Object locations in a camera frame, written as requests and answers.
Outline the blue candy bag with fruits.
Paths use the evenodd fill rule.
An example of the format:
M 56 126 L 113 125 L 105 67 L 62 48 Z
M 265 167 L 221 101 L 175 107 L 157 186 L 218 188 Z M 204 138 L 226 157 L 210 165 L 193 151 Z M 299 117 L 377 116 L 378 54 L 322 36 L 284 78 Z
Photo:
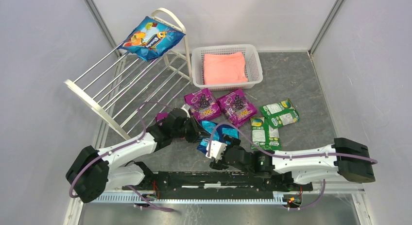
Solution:
M 163 56 L 184 36 L 183 32 L 146 16 L 118 49 L 136 54 L 144 61 L 151 61 Z

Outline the blue candy bag back side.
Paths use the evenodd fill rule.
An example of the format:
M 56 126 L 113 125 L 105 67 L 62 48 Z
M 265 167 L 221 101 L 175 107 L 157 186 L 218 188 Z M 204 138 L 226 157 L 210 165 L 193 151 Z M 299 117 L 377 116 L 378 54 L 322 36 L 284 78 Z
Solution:
M 207 148 L 207 145 L 208 145 L 208 142 L 209 142 L 210 134 L 213 131 L 213 129 L 215 128 L 215 126 L 217 125 L 217 123 L 212 122 L 212 121 L 201 121 L 200 125 L 207 132 L 209 132 L 209 134 L 206 136 L 206 138 L 201 140 L 201 142 L 197 146 L 197 150 L 206 155 L 206 153 L 207 153 L 206 148 Z M 213 136 L 213 140 L 217 140 L 219 142 L 224 142 L 226 144 L 229 144 L 230 143 L 229 141 L 225 141 L 223 139 L 224 135 L 228 135 L 228 136 L 231 136 L 233 138 L 239 138 L 239 132 L 235 128 L 233 128 L 233 127 L 231 127 L 227 124 L 223 124 L 223 125 L 219 126 L 217 128 L 217 130 L 215 131 L 214 136 Z

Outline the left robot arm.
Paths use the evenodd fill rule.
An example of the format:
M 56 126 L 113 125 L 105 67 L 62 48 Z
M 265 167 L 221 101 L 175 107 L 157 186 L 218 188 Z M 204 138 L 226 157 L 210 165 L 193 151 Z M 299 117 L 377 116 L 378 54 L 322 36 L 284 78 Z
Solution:
M 174 139 L 197 143 L 209 136 L 187 110 L 174 108 L 134 138 L 98 150 L 92 146 L 83 148 L 66 173 L 69 196 L 89 203 L 105 190 L 138 185 L 148 173 L 137 164 L 127 167 L 127 162 L 157 152 Z

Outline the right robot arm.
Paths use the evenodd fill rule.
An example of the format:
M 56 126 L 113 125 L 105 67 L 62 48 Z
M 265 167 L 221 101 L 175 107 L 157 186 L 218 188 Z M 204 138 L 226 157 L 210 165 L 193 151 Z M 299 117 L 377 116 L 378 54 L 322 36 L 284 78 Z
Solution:
M 278 175 L 282 181 L 306 185 L 320 180 L 375 182 L 368 147 L 347 138 L 335 138 L 333 144 L 301 151 L 253 151 L 240 146 L 239 139 L 227 143 L 213 140 L 206 146 L 210 167 L 216 170 L 234 167 L 254 177 Z

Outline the green candy bag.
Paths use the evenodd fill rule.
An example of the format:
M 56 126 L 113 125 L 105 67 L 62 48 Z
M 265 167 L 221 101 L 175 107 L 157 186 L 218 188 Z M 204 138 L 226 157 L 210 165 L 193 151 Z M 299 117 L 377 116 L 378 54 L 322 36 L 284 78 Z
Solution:
M 272 128 L 265 117 L 251 117 L 252 142 L 266 151 L 281 150 L 277 128 Z
M 260 110 L 265 120 L 274 129 L 296 123 L 300 120 L 299 113 L 290 99 L 261 106 Z

